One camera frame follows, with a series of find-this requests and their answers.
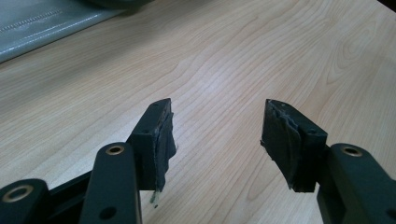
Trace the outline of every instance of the wooden table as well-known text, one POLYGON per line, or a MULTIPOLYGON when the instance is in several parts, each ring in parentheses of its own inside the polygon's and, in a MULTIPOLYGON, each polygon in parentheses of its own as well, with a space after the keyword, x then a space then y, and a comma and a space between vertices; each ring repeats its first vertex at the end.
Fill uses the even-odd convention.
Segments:
POLYGON ((320 223, 260 146, 265 99, 396 178, 396 14, 375 0, 157 0, 0 64, 0 186, 52 189, 173 101, 178 151, 145 223, 320 223))

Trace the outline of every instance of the black metal bracket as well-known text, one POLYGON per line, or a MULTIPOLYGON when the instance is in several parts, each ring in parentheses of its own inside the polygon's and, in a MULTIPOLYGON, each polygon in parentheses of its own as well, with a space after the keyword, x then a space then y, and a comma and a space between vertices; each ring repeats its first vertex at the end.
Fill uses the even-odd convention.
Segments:
POLYGON ((0 223, 142 223, 139 190, 163 190, 176 154, 171 100, 151 104, 126 143, 102 147, 91 172, 49 190, 24 179, 0 189, 0 223))
POLYGON ((267 100, 262 146, 291 189, 313 192, 324 223, 396 223, 396 181, 366 150, 326 146, 327 134, 297 109, 267 100))

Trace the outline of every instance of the table surface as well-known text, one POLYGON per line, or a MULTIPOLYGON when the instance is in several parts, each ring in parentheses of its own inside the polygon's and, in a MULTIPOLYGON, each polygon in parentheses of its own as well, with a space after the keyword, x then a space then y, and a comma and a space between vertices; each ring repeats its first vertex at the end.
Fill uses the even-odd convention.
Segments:
POLYGON ((260 146, 265 99, 396 178, 395 36, 375 0, 157 0, 0 64, 0 187, 91 170, 170 97, 178 151, 145 223, 320 223, 260 146))

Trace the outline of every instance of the wood grain surface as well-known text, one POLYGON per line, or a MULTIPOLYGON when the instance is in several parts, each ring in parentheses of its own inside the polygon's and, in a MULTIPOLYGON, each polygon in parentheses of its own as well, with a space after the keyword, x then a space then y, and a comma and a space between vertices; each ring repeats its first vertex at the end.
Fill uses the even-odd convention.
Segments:
POLYGON ((0 64, 0 187, 91 170, 170 97, 178 151, 144 223, 321 223, 260 146, 265 99, 396 178, 395 36, 375 0, 157 0, 0 64))

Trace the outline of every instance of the metal bolt hole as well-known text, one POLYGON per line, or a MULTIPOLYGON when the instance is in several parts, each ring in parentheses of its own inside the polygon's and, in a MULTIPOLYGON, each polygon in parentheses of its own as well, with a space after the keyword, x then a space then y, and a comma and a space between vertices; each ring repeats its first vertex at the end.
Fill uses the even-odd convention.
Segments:
POLYGON ((396 220, 396 209, 388 209, 387 211, 388 216, 390 216, 392 219, 396 220))
POLYGON ((3 196, 3 202, 5 203, 15 203, 19 200, 22 200, 26 196, 28 196, 33 191, 33 186, 30 185, 22 185, 11 189, 3 196))
POLYGON ((360 150, 356 149, 356 148, 351 148, 351 147, 345 147, 342 149, 343 152, 349 156, 353 156, 353 157, 361 157, 363 154, 361 153, 360 150))
POLYGON ((122 146, 114 146, 114 147, 108 148, 106 150, 106 153, 110 156, 114 156, 114 155, 120 154, 123 150, 124 150, 124 147, 122 147, 122 146))
POLYGON ((107 207, 102 210, 99 214, 99 218, 102 220, 108 220, 113 218, 117 213, 117 209, 115 207, 107 207))

